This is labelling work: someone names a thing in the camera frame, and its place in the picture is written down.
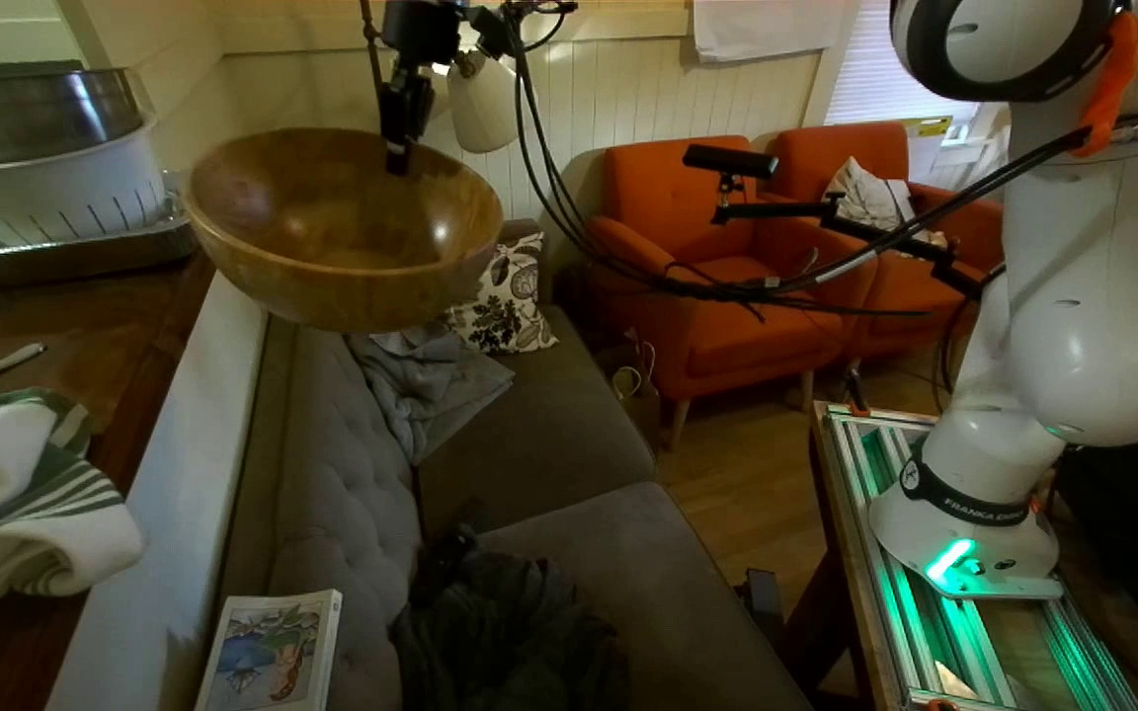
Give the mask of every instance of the green light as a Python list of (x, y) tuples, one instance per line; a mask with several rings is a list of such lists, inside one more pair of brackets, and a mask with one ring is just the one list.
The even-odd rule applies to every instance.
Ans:
[(958, 560), (964, 560), (971, 548), (978, 548), (971, 536), (958, 536), (958, 542), (924, 571), (924, 579), (942, 584), (942, 581), (949, 579), (949, 571), (954, 571)]

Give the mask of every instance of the white cloth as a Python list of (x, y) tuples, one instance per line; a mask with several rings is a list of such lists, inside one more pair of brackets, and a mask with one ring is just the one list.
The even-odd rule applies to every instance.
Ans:
[(0, 397), (0, 597), (73, 597), (142, 554), (123, 496), (82, 452), (82, 406)]
[(830, 47), (842, 0), (692, 0), (692, 41), (702, 65), (746, 65)]

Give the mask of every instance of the magazine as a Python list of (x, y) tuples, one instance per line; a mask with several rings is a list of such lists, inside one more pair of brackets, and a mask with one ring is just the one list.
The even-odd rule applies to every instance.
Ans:
[(198, 711), (324, 711), (340, 594), (227, 597)]

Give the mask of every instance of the wooden bowl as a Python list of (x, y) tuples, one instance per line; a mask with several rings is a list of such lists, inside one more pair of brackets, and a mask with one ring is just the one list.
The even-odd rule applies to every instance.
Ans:
[(190, 176), (200, 251), (268, 311), (324, 332), (430, 326), (473, 295), (502, 206), (486, 180), (418, 147), (385, 172), (364, 131), (268, 131), (214, 147)]

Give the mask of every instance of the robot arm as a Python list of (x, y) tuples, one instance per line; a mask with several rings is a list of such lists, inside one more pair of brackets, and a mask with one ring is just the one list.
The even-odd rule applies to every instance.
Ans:
[[(1138, 110), (1138, 47), (1112, 53), (1125, 12), (1138, 0), (892, 0), (892, 44), (924, 87), (1005, 98), (1021, 159), (1096, 127), (1092, 109)], [(1068, 443), (1138, 443), (1138, 134), (1092, 134), (1108, 147), (1005, 190), (1009, 270), (983, 293), (958, 397), (870, 507), (876, 542), (954, 597), (1058, 597), (1033, 496)]]

